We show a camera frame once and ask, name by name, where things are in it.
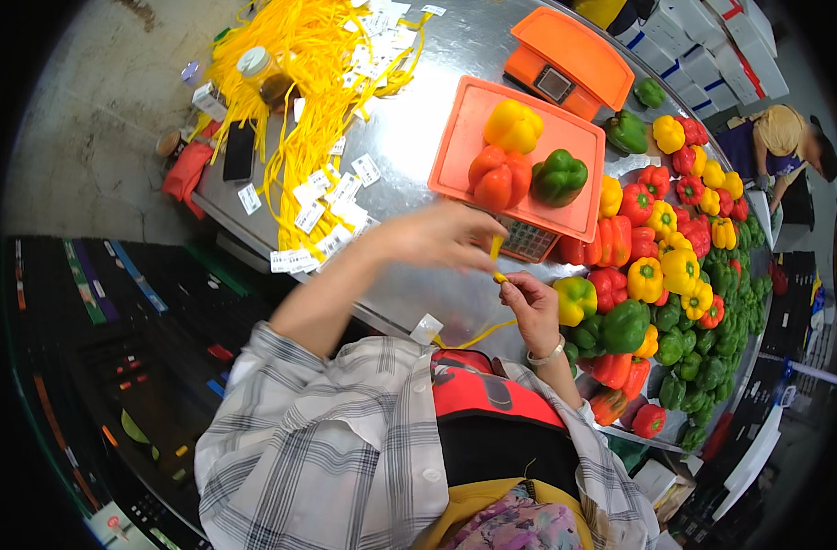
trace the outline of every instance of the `plaid shirt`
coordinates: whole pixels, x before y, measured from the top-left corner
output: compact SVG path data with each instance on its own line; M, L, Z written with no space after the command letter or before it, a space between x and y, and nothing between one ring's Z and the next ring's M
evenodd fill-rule
M446 509L434 347L365 338L325 362L259 322L198 440L199 515L215 548L408 548ZM592 428L528 368L495 360L566 423L596 548L653 548L650 503Z

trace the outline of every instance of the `silver bangle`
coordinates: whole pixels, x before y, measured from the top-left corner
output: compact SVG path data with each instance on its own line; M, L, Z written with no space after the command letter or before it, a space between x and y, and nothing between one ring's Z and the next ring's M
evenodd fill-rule
M529 351L526 354L526 359L529 360L530 365L532 365L534 367L540 367L541 365L545 365L545 364L549 363L554 358L556 358L556 356L558 356L560 353L562 353L562 350L565 348L565 346L566 346L566 338L562 335L559 335L559 344L553 349L553 351L550 352L550 354L548 356L546 356L543 359L532 359L531 352Z

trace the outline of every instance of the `woman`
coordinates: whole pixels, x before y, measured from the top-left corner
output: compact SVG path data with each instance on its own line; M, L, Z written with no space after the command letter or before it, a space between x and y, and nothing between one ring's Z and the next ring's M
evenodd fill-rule
M730 129L715 139L733 170L743 180L757 179L763 190L776 178L770 212L808 165L828 182L837 176L837 155L815 116L807 124L787 104L775 104L752 116L733 117L727 126Z
M500 298L536 376L390 337L326 359L386 266L493 272L468 239L506 234L448 201L391 219L256 325L197 446L215 548L654 546L654 511L574 385L556 292L527 272Z

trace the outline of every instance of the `box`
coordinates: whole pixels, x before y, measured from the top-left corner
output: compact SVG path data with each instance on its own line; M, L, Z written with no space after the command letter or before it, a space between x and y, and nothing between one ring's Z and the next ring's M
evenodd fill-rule
M681 58L682 70L701 88L721 80L715 56L699 44Z

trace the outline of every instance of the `cap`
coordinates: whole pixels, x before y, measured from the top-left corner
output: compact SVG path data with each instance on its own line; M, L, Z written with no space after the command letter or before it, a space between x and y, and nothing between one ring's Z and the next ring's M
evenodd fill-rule
M269 52L262 46L251 48L244 52L242 58L236 63L236 69L243 77L254 77L258 74L271 59Z

